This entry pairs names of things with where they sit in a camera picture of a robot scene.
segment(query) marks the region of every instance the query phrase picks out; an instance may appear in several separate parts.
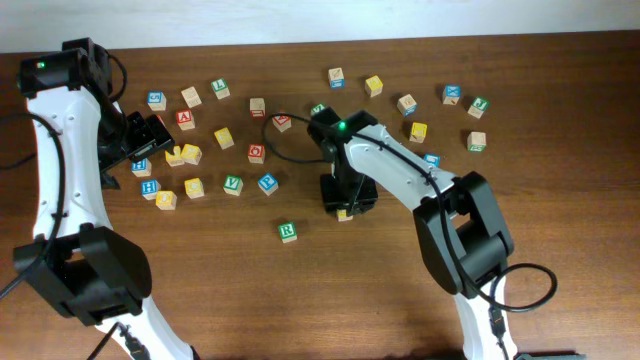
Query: black cable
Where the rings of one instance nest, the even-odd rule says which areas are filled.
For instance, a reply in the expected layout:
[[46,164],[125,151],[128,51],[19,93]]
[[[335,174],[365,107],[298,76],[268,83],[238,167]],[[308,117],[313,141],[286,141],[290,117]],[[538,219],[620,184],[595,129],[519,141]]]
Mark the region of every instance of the black cable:
[[122,65],[122,63],[120,62],[120,60],[118,60],[117,57],[109,54],[109,59],[113,59],[113,61],[115,61],[116,64],[118,64],[120,71],[122,71],[122,87],[120,88],[120,91],[118,91],[118,93],[109,97],[109,101],[113,103],[120,100],[122,95],[124,95],[124,91],[127,89],[127,69],[125,69],[124,65]]
[[36,158],[36,153],[31,153],[31,154],[25,156],[23,159],[18,160],[18,161],[14,162],[11,165],[6,165],[6,166],[5,165],[0,165],[0,171],[7,171],[7,170],[13,170],[13,169],[19,168],[20,166],[28,163],[29,161],[31,161],[31,160],[33,160],[35,158]]
[[[549,300],[551,300],[551,298],[553,298],[553,296],[555,295],[555,293],[556,293],[556,291],[558,289],[558,279],[557,279],[556,275],[553,273],[553,271],[551,271],[550,269],[548,269],[548,268],[546,268],[546,267],[544,267],[542,265],[538,265],[538,264],[522,263],[522,264],[511,265],[511,266],[507,267],[506,269],[504,269],[503,271],[501,271],[500,273],[496,274],[496,278],[494,279],[494,281],[493,281],[493,283],[491,285],[490,295],[487,295],[487,294],[483,293],[482,290],[478,287],[478,285],[476,285],[475,281],[471,278],[471,276],[466,272],[466,270],[462,266],[462,263],[460,262],[460,259],[458,259],[458,257],[455,256],[455,251],[453,249],[453,243],[451,242],[451,238],[449,237],[449,230],[448,230],[448,225],[447,225],[447,214],[446,214],[446,209],[445,209],[445,205],[444,205],[444,197],[442,196],[442,193],[440,192],[440,188],[438,187],[438,184],[436,183],[436,181],[431,176],[431,173],[427,173],[418,164],[415,164],[413,161],[409,160],[406,156],[404,156],[400,152],[398,152],[395,149],[391,148],[390,146],[386,145],[383,141],[380,141],[380,140],[377,140],[377,139],[374,139],[374,138],[371,138],[369,136],[362,135],[362,134],[359,134],[359,133],[356,133],[356,132],[351,132],[351,131],[348,131],[348,130],[338,130],[338,129],[332,127],[332,126],[321,124],[321,123],[315,122],[313,120],[305,119],[305,118],[302,118],[302,117],[297,116],[297,115],[284,114],[284,113],[276,113],[276,114],[270,115],[267,118],[267,120],[265,121],[265,124],[263,124],[263,138],[264,138],[264,127],[266,126],[266,122],[270,118],[272,118],[273,116],[278,116],[278,115],[289,116],[292,119],[296,119],[296,120],[299,120],[299,121],[306,122],[309,125],[314,126],[316,128],[319,128],[319,129],[322,129],[322,130],[331,131],[331,132],[335,133],[338,136],[342,136],[342,137],[353,136],[353,137],[357,137],[357,138],[369,141],[372,144],[377,145],[380,148],[380,150],[385,149],[385,150],[391,152],[396,157],[398,157],[400,160],[404,161],[409,166],[411,166],[416,171],[418,171],[418,173],[420,173],[420,175],[422,175],[422,177],[424,177],[426,179],[426,181],[429,183],[429,185],[431,185],[431,187],[433,187],[433,190],[436,193],[436,199],[438,201],[438,208],[440,210],[440,222],[441,222],[441,226],[442,226],[442,230],[443,230],[442,233],[444,235],[444,240],[445,240],[445,243],[446,243],[446,246],[447,246],[447,251],[449,251],[449,254],[451,255],[451,259],[453,260],[454,266],[456,267],[456,270],[458,271],[458,273],[459,273],[460,277],[462,278],[462,280],[464,281],[465,285],[468,286],[478,296],[480,296],[480,298],[482,298],[484,301],[489,303],[489,305],[490,305],[489,312],[491,314],[490,315],[490,320],[491,320],[492,331],[496,335],[496,338],[498,340],[498,346],[500,346],[500,348],[502,349],[503,354],[505,356],[505,359],[508,359],[508,354],[507,354],[507,351],[506,351],[506,347],[504,345],[504,342],[502,341],[502,335],[506,331],[506,329],[503,330],[503,328],[505,328],[504,319],[502,319],[501,312],[496,311],[496,309],[504,310],[504,311],[507,311],[507,312],[513,312],[513,313],[522,313],[522,312],[527,312],[527,311],[534,310],[534,309],[546,304]],[[274,153],[277,156],[282,157],[279,153],[277,153],[277,152],[274,152]],[[511,273],[511,272],[513,272],[515,270],[523,269],[523,268],[536,269],[536,270],[540,270],[540,271],[546,273],[549,276],[550,280],[551,280],[551,286],[549,287],[549,291],[542,298],[540,298],[540,300],[535,301],[535,302],[533,302],[531,304],[528,304],[528,305],[525,305],[525,306],[509,306],[509,305],[501,304],[501,303],[497,302],[495,300],[495,295],[496,295],[495,293],[496,293],[496,289],[497,289],[498,283],[507,274],[509,274],[509,273]]]
[[100,351],[102,351],[102,348],[104,348],[104,346],[107,345],[107,343],[109,342],[109,339],[111,339],[111,337],[113,336],[113,333],[116,331],[116,329],[119,326],[120,326],[120,323],[116,321],[116,323],[113,324],[111,329],[109,329],[109,331],[104,335],[104,337],[102,337],[102,340],[100,340],[100,342],[98,343],[98,346],[96,346],[96,348],[93,349],[93,351],[91,352],[91,355],[89,355],[87,360],[94,360],[98,356],[98,354],[100,354]]
[[56,236],[58,236],[58,230],[60,230],[60,224],[62,223],[62,217],[64,212],[64,189],[65,189],[66,179],[65,179],[64,153],[62,152],[62,143],[60,143],[60,139],[58,138],[59,134],[53,128],[53,126],[51,126],[45,119],[43,119],[42,117],[36,114],[19,113],[19,114],[7,115],[0,118],[0,123],[4,123],[6,121],[11,121],[18,118],[26,118],[26,119],[32,119],[34,121],[37,121],[42,126],[44,126],[45,129],[47,129],[47,131],[49,132],[49,135],[51,136],[51,139],[53,140],[53,143],[56,147],[56,152],[58,153],[58,173],[59,173],[58,204],[56,206],[56,213],[53,214],[54,222],[53,222],[53,227],[51,228],[51,234],[49,234],[49,238],[47,239],[48,240],[47,244],[42,249],[42,252],[40,252],[40,254],[38,254],[38,256],[33,260],[33,262],[31,262],[31,264],[29,264],[29,266],[27,266],[27,268],[24,269],[23,272],[18,274],[18,276],[16,276],[16,278],[13,279],[13,281],[11,281],[7,286],[5,286],[2,289],[2,291],[0,291],[0,300],[4,299],[4,297],[7,296],[11,292],[11,290],[13,290],[24,279],[26,279],[26,277],[29,276],[33,272],[33,270],[35,270],[35,268],[38,267],[40,263],[42,263],[43,260],[45,260],[45,258],[49,254],[49,251],[51,250],[51,247],[53,246],[53,242],[55,241]]
[[284,156],[281,153],[279,153],[276,150],[276,147],[271,143],[271,141],[269,141],[269,139],[267,139],[267,123],[269,122],[269,119],[271,119],[271,118],[273,118],[275,116],[288,116],[288,117],[296,119],[296,120],[300,120],[300,121],[304,121],[304,122],[308,122],[308,123],[311,122],[311,120],[308,120],[308,119],[305,119],[303,117],[300,117],[300,116],[297,116],[297,115],[293,115],[293,114],[276,113],[276,114],[269,115],[267,117],[267,119],[262,123],[262,141],[264,141],[265,145],[267,145],[269,150],[271,150],[279,158],[281,158],[283,160],[290,161],[292,163],[296,163],[296,164],[317,164],[317,163],[326,163],[326,162],[328,162],[325,159],[312,159],[312,160],[295,159],[295,158],[290,158],[288,156]]

